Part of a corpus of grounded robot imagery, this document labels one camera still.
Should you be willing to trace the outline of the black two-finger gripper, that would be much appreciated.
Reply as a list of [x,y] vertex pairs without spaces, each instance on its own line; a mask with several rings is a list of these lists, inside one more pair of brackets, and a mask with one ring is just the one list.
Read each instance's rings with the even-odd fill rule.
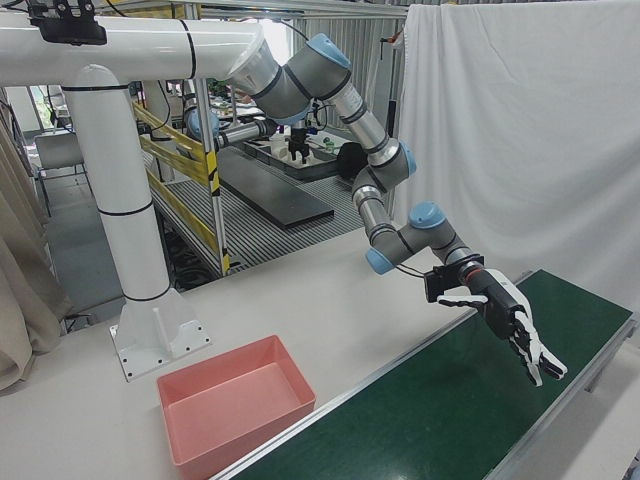
[[306,128],[292,128],[288,143],[288,151],[291,159],[295,161],[300,158],[303,165],[307,163],[310,153],[309,146],[306,144],[308,130]]

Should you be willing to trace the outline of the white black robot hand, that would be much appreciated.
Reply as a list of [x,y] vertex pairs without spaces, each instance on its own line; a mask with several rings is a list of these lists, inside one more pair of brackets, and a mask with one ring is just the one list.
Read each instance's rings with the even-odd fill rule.
[[529,380],[543,384],[541,372],[561,380],[568,368],[541,341],[527,297],[501,271],[479,267],[464,277],[468,295],[446,295],[436,301],[449,307],[473,307],[492,332],[509,342]]

